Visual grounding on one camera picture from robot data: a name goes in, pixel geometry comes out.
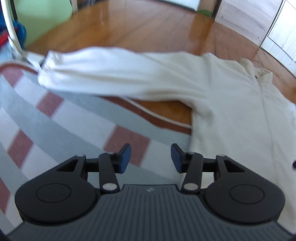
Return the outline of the cream fleece zip jacket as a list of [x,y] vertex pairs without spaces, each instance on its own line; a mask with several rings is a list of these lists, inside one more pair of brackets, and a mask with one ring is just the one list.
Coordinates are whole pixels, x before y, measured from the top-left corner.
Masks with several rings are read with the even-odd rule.
[[91,47],[50,51],[38,82],[55,91],[183,102],[193,110],[190,150],[225,154],[276,184],[285,194],[279,222],[295,232],[295,105],[270,71],[210,53]]

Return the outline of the checked red grey rug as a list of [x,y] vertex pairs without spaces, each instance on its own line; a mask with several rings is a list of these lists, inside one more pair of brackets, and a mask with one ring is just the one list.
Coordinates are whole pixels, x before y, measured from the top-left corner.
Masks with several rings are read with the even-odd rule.
[[180,184],[170,146],[186,150],[191,127],[132,100],[49,91],[30,68],[1,66],[1,230],[22,221],[18,188],[77,154],[96,158],[129,143],[132,157],[120,184]]

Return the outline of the white wood drawer cabinet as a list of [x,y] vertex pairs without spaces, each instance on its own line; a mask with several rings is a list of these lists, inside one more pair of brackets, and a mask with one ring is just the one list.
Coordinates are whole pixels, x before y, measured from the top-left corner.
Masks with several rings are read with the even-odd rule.
[[215,21],[267,51],[295,75],[295,1],[221,1]]

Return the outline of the green mat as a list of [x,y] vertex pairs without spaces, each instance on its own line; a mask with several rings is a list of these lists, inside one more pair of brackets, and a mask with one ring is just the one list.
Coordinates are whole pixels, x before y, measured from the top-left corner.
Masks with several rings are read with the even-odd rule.
[[18,21],[27,32],[26,46],[72,16],[68,0],[20,0],[14,3]]

